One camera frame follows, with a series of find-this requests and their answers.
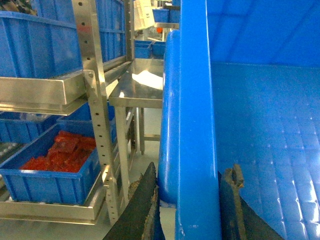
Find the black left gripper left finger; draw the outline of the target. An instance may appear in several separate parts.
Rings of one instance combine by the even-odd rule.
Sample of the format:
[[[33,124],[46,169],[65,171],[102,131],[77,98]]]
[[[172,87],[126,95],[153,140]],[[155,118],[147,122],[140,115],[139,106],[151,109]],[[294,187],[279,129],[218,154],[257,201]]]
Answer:
[[[105,240],[159,240],[160,199],[156,168],[151,162]]]

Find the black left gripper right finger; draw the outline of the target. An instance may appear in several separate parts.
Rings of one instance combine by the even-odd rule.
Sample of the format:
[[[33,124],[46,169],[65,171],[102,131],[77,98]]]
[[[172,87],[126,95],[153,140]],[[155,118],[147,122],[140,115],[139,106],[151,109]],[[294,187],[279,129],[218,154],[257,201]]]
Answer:
[[[219,205],[224,240],[281,240],[240,196],[244,177],[239,164],[219,173]]]

